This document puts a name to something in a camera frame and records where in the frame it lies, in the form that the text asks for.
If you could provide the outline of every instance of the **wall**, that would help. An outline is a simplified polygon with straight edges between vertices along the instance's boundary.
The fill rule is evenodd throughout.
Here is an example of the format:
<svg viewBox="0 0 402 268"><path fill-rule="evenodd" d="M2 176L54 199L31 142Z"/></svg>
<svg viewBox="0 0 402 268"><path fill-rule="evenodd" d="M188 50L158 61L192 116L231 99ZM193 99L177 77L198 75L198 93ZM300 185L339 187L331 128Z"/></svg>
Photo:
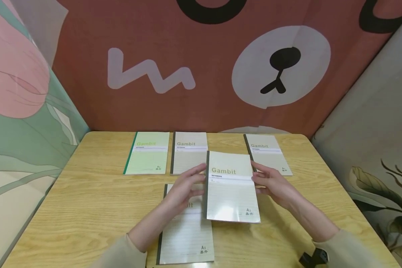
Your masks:
<svg viewBox="0 0 402 268"><path fill-rule="evenodd" d="M402 266L402 26L312 141Z"/></svg>
<svg viewBox="0 0 402 268"><path fill-rule="evenodd" d="M0 0L0 265L88 127Z"/></svg>
<svg viewBox="0 0 402 268"><path fill-rule="evenodd" d="M402 0L13 1L93 130L311 137Z"/></svg>

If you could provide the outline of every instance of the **notebook spine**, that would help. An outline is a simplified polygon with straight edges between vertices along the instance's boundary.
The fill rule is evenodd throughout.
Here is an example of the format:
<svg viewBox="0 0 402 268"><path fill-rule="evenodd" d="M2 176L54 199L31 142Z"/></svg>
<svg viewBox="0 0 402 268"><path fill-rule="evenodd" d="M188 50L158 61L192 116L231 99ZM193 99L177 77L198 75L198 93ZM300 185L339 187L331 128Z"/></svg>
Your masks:
<svg viewBox="0 0 402 268"><path fill-rule="evenodd" d="M173 145L172 145L172 164L170 167L170 174L173 174L174 171L174 154L175 154L175 147L176 147L176 132L173 132Z"/></svg>
<svg viewBox="0 0 402 268"><path fill-rule="evenodd" d="M210 162L210 151L207 151L207 159L206 159L206 167L205 167L205 182L204 182L204 196L202 198L203 201L203 217L207 219L207 196L208 196L208 170L209 170L209 162Z"/></svg>
<svg viewBox="0 0 402 268"><path fill-rule="evenodd" d="M164 197L167 195L167 188L168 188L168 184L165 184L164 187ZM159 265L159 261L161 260L161 246L162 246L162 232L159 235L159 239L158 239L158 253L156 254L156 265Z"/></svg>
<svg viewBox="0 0 402 268"><path fill-rule="evenodd" d="M249 155L250 155L250 160L254 161L254 160L253 160L253 155L252 155L252 150L250 150L250 146L249 146L249 140L247 139L246 134L244 134L243 136L244 136L244 141L246 142L247 150L248 150ZM253 166L252 166L252 169L253 169L254 172L257 172L257 171L258 171L258 170L255 169Z"/></svg>
<svg viewBox="0 0 402 268"><path fill-rule="evenodd" d="M133 139L133 144L131 145L131 149L130 149L130 154L128 155L127 163L125 164L125 169L123 169L123 174L124 175L127 172L128 163L130 162L131 153L133 153L133 148L134 148L135 140L137 138L137 133L138 132L135 133L135 136L134 136L134 139Z"/></svg>

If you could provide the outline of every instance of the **wooden table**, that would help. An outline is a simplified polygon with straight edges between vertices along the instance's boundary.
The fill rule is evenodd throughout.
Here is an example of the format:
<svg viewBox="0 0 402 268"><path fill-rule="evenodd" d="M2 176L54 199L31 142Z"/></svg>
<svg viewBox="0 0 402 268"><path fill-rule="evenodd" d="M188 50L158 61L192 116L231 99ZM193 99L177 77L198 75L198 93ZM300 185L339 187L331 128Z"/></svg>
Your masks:
<svg viewBox="0 0 402 268"><path fill-rule="evenodd" d="M339 227L356 234L387 267L399 267L308 139L298 134L275 137L294 174L288 180ZM3 268L88 267L152 210L162 200L164 184L176 177L122 175L133 138L134 133L88 133ZM210 150L247 153L242 134L207 133L207 139ZM258 203L261 224L213 221L214 263L175 266L300 267L302 253L314 251L310 237L269 197L259 196ZM161 267L156 250L154 243L147 268Z"/></svg>

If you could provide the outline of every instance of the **white notebook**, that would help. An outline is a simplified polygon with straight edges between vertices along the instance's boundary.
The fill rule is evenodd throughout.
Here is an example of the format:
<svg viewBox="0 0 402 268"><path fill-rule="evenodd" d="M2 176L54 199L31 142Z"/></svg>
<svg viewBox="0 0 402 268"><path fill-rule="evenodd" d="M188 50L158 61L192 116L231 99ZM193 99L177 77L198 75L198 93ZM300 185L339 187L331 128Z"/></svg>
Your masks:
<svg viewBox="0 0 402 268"><path fill-rule="evenodd" d="M206 132L175 132L171 175L182 174L194 166L205 163L207 150Z"/></svg>
<svg viewBox="0 0 402 268"><path fill-rule="evenodd" d="M173 184L165 184L164 197ZM193 189L203 189L195 184ZM188 207L166 226L159 236L156 264L213 262L211 221L202 217L202 198L192 197Z"/></svg>
<svg viewBox="0 0 402 268"><path fill-rule="evenodd" d="M260 223L252 165L248 154L207 152L204 217Z"/></svg>
<svg viewBox="0 0 402 268"><path fill-rule="evenodd" d="M253 161L280 171L283 176L291 176L289 164L273 135L244 134L246 146Z"/></svg>

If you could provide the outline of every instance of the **white circle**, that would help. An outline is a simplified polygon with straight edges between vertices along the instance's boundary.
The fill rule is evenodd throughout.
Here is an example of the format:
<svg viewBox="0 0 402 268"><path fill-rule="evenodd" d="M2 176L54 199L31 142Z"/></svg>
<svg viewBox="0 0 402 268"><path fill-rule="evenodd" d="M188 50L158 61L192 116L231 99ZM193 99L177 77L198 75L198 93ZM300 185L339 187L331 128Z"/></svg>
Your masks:
<svg viewBox="0 0 402 268"><path fill-rule="evenodd" d="M296 47L301 58L284 69L280 77L286 92L276 89L262 94L261 89L279 73L269 64L271 55L282 48ZM316 87L329 66L328 40L308 26L285 26L269 31L251 42L240 54L232 70L232 86L237 96L250 105L266 109L295 102Z"/></svg>

